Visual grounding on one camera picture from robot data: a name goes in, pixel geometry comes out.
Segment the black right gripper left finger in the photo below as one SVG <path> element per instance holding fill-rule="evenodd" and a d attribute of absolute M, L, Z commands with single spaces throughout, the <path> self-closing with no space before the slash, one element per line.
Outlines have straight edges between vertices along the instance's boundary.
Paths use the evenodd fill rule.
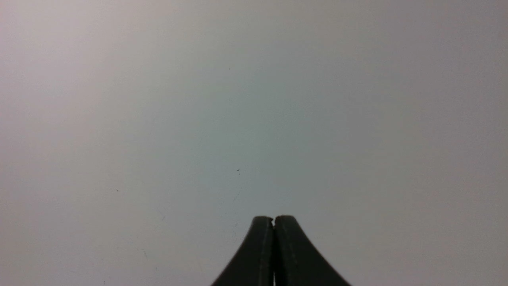
<path fill-rule="evenodd" d="M 256 216 L 249 230 L 213 286 L 272 286 L 274 284 L 272 248 L 273 219 Z"/>

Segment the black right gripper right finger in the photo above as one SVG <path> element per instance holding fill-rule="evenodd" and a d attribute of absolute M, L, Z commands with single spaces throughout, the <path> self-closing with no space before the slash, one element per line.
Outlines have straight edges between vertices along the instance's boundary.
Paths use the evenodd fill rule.
<path fill-rule="evenodd" d="M 274 275 L 277 286 L 349 286 L 319 253 L 295 217 L 275 219 Z"/>

